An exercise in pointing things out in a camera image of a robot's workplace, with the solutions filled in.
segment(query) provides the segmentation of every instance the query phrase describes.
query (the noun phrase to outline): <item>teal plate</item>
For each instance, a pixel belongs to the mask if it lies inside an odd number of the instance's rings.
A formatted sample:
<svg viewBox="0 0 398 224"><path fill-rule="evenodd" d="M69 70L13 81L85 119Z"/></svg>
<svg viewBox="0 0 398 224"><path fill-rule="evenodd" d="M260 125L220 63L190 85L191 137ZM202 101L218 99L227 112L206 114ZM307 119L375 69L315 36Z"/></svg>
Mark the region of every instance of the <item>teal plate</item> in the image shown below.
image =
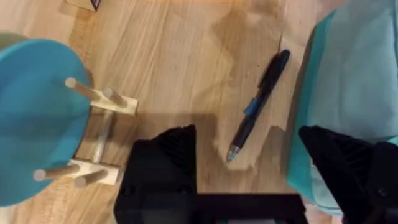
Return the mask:
<svg viewBox="0 0 398 224"><path fill-rule="evenodd" d="M67 164L83 137L90 102L69 90L87 85L78 56L52 40L25 40L0 51L0 206L26 200L52 180L36 169Z"/></svg>

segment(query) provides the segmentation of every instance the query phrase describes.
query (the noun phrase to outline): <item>black pen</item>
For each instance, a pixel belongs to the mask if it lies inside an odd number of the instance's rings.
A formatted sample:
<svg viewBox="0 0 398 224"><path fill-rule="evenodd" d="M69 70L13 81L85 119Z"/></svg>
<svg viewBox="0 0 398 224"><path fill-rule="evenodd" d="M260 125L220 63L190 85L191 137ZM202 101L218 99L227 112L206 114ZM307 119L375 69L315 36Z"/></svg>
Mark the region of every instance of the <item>black pen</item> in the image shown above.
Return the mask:
<svg viewBox="0 0 398 224"><path fill-rule="evenodd" d="M244 110L245 117L239 125L238 131L229 147L227 161L232 161L241 151L246 139L249 137L251 130L256 123L268 97L271 95L280 75L282 74L287 61L289 60L290 51L283 50L277 53L268 65L261 81L259 90L255 98L253 98L249 106Z"/></svg>

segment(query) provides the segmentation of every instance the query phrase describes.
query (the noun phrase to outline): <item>wooden base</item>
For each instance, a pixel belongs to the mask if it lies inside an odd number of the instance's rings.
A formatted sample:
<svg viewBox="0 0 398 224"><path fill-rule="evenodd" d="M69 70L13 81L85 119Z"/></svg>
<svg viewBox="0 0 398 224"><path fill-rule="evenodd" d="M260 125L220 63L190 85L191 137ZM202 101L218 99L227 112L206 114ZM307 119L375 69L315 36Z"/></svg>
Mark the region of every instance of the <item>wooden base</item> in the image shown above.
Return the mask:
<svg viewBox="0 0 398 224"><path fill-rule="evenodd" d="M121 96L110 88L94 90L79 83L75 78L67 78L65 86L90 99L90 105L117 113L136 115L138 100Z"/></svg>
<svg viewBox="0 0 398 224"><path fill-rule="evenodd" d="M79 171L73 174L64 175L64 177L71 177L76 179L83 175L92 174L100 170L105 170L107 173L106 176L96 181L97 183L115 185L118 182L118 175L120 171L120 168L118 166L107 165L107 164L96 164L91 161L86 161L81 159L79 160L71 159L69 165L71 164L79 165L80 167Z"/></svg>
<svg viewBox="0 0 398 224"><path fill-rule="evenodd" d="M136 115L138 100L126 96L121 96L121 98L126 102L126 106L119 106L115 102L111 101L109 98L105 97L101 91L93 90L100 97L99 100L90 101L91 106L98 108L103 108L106 110L111 110L121 114L128 114L131 116Z"/></svg>

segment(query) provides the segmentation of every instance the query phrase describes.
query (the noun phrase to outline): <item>wooden surface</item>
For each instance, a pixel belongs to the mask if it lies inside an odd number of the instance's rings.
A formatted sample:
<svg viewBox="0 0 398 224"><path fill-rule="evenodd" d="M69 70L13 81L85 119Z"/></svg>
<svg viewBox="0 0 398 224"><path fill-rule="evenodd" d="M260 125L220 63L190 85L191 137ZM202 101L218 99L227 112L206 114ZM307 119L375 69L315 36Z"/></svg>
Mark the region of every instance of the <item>wooden surface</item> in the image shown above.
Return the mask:
<svg viewBox="0 0 398 224"><path fill-rule="evenodd" d="M200 192L292 192L285 183L289 119L305 44L333 0L180 2L102 0L98 12L62 0L0 0L0 29L70 46L94 79L137 98L137 116L116 117L103 162L123 166L136 139L168 128L197 126ZM292 57L250 135L230 164L226 153L243 109L270 58ZM93 110L76 156L92 158L103 112ZM59 179L0 223L114 223L118 186L84 189Z"/></svg>

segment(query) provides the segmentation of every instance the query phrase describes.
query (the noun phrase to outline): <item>teal cloth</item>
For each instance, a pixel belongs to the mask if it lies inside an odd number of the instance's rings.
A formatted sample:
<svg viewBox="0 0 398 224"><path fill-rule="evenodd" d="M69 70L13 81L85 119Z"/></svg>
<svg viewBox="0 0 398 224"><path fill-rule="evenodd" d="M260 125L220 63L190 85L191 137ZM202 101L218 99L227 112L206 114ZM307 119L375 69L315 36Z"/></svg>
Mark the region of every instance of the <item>teal cloth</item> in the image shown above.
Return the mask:
<svg viewBox="0 0 398 224"><path fill-rule="evenodd" d="M313 83L318 72L318 65L325 46L328 26L330 25L333 15L334 12L321 21L315 28L310 58L304 74L287 171L287 182L312 203L315 203L315 199L312 193L311 160L310 155L300 139L299 129L308 124L308 107Z"/></svg>
<svg viewBox="0 0 398 224"><path fill-rule="evenodd" d="M341 214L298 130L318 125L369 142L398 135L397 1L351 0L319 23L305 72L288 183Z"/></svg>

